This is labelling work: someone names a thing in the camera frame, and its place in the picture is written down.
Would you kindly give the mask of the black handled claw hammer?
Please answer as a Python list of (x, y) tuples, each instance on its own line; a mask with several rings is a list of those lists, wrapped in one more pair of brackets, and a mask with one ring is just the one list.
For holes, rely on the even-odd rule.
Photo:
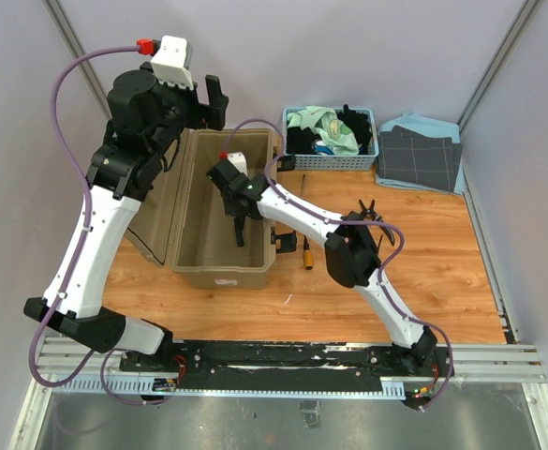
[(244, 247), (244, 224), (246, 216), (236, 216), (233, 218), (234, 233), (236, 245), (239, 248)]

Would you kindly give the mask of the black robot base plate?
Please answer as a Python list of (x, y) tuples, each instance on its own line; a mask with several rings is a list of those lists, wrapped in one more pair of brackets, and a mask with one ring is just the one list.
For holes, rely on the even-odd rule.
[(125, 352), (119, 368), (161, 377), (182, 370), (179, 386), (191, 392), (352, 395), (380, 392), (384, 377), (443, 377), (450, 361), (442, 347), (417, 360), (393, 344), (182, 340), (168, 360)]

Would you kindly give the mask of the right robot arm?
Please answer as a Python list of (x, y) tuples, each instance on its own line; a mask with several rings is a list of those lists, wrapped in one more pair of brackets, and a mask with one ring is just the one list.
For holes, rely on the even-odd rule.
[(270, 219), (303, 234), (324, 250), (326, 270), (339, 285), (353, 289), (385, 324), (392, 354), (407, 374), (418, 375), (432, 364), (437, 336), (410, 310), (383, 273), (378, 245), (366, 224), (368, 212), (342, 216), (316, 207), (259, 173), (248, 177), (229, 158), (206, 173), (219, 190), (224, 211), (234, 220), (235, 241), (244, 246), (244, 222)]

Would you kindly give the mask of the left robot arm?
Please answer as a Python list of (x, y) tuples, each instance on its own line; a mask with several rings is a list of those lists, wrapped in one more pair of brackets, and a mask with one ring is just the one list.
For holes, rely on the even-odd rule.
[(208, 103), (195, 87), (169, 85), (148, 68), (118, 76), (107, 101), (111, 120), (83, 185), (90, 192), (67, 253), (42, 296), (27, 299), (25, 316), (98, 353), (141, 353), (151, 369), (174, 359), (169, 330), (103, 307), (107, 276), (120, 242), (185, 129), (225, 126), (229, 99), (215, 75), (205, 78)]

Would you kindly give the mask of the black grey handled pliers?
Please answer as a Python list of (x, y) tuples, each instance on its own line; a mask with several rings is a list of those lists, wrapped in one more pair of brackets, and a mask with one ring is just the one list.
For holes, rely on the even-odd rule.
[(376, 200), (373, 199), (369, 204), (359, 200), (359, 206), (361, 212), (359, 213), (361, 219), (370, 220), (375, 222), (383, 222), (382, 216), (375, 210)]

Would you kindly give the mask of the tan plastic tool box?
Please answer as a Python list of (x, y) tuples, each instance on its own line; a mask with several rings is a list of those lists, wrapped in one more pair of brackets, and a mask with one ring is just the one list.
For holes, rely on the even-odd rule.
[(184, 132), (168, 152), (175, 158), (173, 168), (154, 181), (126, 238), (149, 263), (183, 276), (195, 288), (265, 288), (275, 261), (274, 223), (249, 219), (244, 246), (238, 247), (233, 220), (206, 173), (227, 149), (243, 153), (249, 176), (255, 176), (278, 145), (267, 128)]

